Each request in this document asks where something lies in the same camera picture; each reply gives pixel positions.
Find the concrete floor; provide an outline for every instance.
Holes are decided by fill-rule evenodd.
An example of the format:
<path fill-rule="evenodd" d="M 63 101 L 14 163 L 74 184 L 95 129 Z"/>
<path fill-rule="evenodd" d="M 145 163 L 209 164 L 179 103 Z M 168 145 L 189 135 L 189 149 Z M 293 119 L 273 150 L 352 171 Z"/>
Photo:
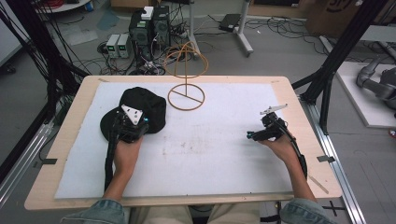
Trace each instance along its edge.
<path fill-rule="evenodd" d="M 95 31 L 98 38 L 79 45 L 72 46 L 73 51 L 83 60 L 99 58 L 97 63 L 87 65 L 93 74 L 99 74 L 102 57 L 97 51 L 97 46 L 107 41 L 111 34 L 121 34 L 128 31 L 130 14 L 115 12 L 118 20 L 113 20 L 114 25 L 103 29 L 99 23 L 105 16 L 112 16 L 105 2 L 99 2 L 94 12 L 87 13 L 83 8 L 78 8 L 67 13 L 56 15 L 58 22 L 73 23 L 81 30 Z M 211 12 L 212 17 L 221 21 L 224 14 L 235 13 L 240 7 L 233 1 L 230 8 L 214 7 L 216 12 Z M 195 27 L 202 25 L 195 33 L 218 33 L 217 24 L 207 17 L 203 5 L 197 6 Z M 323 46 L 314 37 L 307 37 L 310 44 L 302 38 L 286 38 L 269 30 L 267 26 L 257 29 L 248 28 L 245 31 L 248 41 L 254 48 L 254 53 L 246 57 L 238 39 L 233 34 L 227 35 L 197 35 L 196 39 L 201 52 L 209 61 L 207 75 L 228 76 L 285 76 L 290 82 L 295 82 L 317 71 L 324 60 Z M 351 56 L 364 60 L 374 57 L 378 52 L 365 47 L 362 43 L 354 48 Z M 46 103 L 46 83 L 39 75 L 38 70 L 28 57 L 21 51 L 13 59 L 12 64 L 17 72 L 13 75 L 2 72 L 0 75 L 0 162 L 21 138 L 27 127 L 33 121 L 40 109 Z M 384 63 L 394 63 L 386 59 Z M 198 69 L 191 64 L 191 69 Z M 296 90 L 304 92 L 305 87 Z M 332 85 L 332 99 L 329 110 L 328 128 L 332 143 L 337 151 L 347 179 L 353 188 L 361 211 L 367 223 L 396 223 L 396 141 L 389 137 L 387 129 L 366 128 L 359 117 L 353 104 L 350 102 L 345 90 L 337 78 Z M 42 152 L 45 156 L 50 149 L 48 144 Z M 35 161 L 31 164 L 17 187 L 7 199 L 0 210 L 2 223 L 57 223 L 66 214 L 76 210 L 61 211 L 27 211 L 23 204 L 35 181 L 39 168 L 35 168 Z M 329 200 L 319 201 L 323 206 L 330 206 Z M 333 199 L 337 207 L 345 207 L 342 199 Z M 275 212 L 273 203 L 262 204 L 262 215 L 268 216 Z M 329 216 L 338 223 L 350 223 L 347 212 L 344 210 L 328 210 Z"/>

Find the black hat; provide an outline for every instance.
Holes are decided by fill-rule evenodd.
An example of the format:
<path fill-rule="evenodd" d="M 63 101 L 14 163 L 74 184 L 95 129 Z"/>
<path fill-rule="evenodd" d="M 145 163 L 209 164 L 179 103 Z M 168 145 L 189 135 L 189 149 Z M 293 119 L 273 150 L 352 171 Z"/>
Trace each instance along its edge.
<path fill-rule="evenodd" d="M 107 141 L 108 133 L 113 126 L 117 112 L 122 111 L 122 105 L 127 105 L 136 110 L 143 111 L 145 118 L 148 118 L 147 133 L 157 133 L 165 126 L 165 99 L 149 90 L 135 87 L 126 90 L 120 98 L 119 106 L 110 110 L 102 117 L 100 129 Z"/>

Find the sleeve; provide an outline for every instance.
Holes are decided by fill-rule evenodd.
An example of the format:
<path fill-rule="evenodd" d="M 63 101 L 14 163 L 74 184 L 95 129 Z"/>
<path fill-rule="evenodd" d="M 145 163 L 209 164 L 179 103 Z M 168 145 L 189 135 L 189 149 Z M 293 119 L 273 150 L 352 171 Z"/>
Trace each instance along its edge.
<path fill-rule="evenodd" d="M 120 203 L 109 199 L 102 199 L 94 203 L 87 210 L 63 217 L 61 223 L 124 224 L 124 213 Z"/>
<path fill-rule="evenodd" d="M 320 204 L 307 199 L 295 198 L 291 200 L 282 210 L 280 218 L 286 223 L 320 223 L 335 224 L 329 219 Z"/>

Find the wooden table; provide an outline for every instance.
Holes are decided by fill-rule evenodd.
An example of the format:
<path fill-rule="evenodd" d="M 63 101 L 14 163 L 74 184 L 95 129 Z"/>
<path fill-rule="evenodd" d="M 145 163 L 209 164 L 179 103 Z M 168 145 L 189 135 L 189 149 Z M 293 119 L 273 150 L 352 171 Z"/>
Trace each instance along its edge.
<path fill-rule="evenodd" d="M 78 130 L 90 108 L 96 89 L 101 82 L 169 82 L 181 83 L 180 78 L 162 77 L 116 77 L 91 76 L 86 77 L 78 94 L 70 107 L 64 123 L 49 151 L 47 158 L 58 159 L 54 165 L 43 165 L 32 186 L 25 202 L 28 210 L 84 208 L 91 206 L 97 199 L 54 199 L 55 192 L 62 178 L 64 165 L 70 148 L 73 146 Z M 341 189 L 332 169 L 327 162 L 319 162 L 317 157 L 324 153 L 300 106 L 294 90 L 285 77 L 228 77 L 201 76 L 191 79 L 194 84 L 199 83 L 266 83 L 271 84 L 276 99 L 280 105 L 288 104 L 289 109 L 283 111 L 284 119 L 288 122 L 290 131 L 298 139 L 301 152 L 305 155 L 308 165 L 308 184 L 317 198 L 338 198 Z M 289 200 L 291 194 L 237 194 L 191 197 L 152 197 L 125 198 L 125 206 L 164 205 L 164 204 L 205 204 L 205 203 L 241 203 L 251 201 L 279 201 Z"/>

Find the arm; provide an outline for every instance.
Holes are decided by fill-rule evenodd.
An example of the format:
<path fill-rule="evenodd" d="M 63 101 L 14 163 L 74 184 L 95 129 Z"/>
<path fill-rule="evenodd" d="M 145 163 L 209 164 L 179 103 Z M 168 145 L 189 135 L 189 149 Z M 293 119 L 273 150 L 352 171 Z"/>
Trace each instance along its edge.
<path fill-rule="evenodd" d="M 261 144 L 271 148 L 274 153 L 285 162 L 288 169 L 291 186 L 293 188 L 295 198 L 303 198 L 316 202 L 314 194 L 308 183 L 306 183 L 303 170 L 298 161 L 297 155 L 291 145 L 289 138 L 283 134 L 276 141 L 263 140 L 259 141 Z"/>
<path fill-rule="evenodd" d="M 139 156 L 139 149 L 142 144 L 143 137 L 139 138 L 134 143 L 128 144 L 123 141 L 117 143 L 116 152 L 114 156 L 114 164 L 116 165 L 116 171 L 113 179 L 110 182 L 105 194 L 104 199 L 111 199 L 120 201 L 122 193 L 125 190 L 126 185 L 131 179 L 134 173 L 134 167 Z"/>

